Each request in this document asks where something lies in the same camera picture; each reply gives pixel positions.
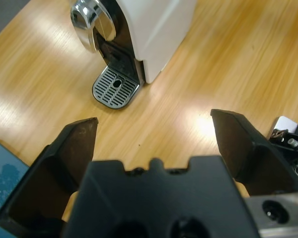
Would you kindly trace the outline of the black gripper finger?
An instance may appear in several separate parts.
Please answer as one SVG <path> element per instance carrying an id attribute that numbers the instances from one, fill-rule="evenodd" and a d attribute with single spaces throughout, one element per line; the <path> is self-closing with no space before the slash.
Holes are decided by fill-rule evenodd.
<path id="1" fill-rule="evenodd" d="M 97 118 L 66 125 L 47 145 L 0 208 L 0 227 L 17 238 L 59 238 L 71 195 L 93 158 Z"/>
<path id="2" fill-rule="evenodd" d="M 249 195 L 298 192 L 298 130 L 265 138 L 242 114 L 212 109 L 216 139 L 229 172 Z"/>

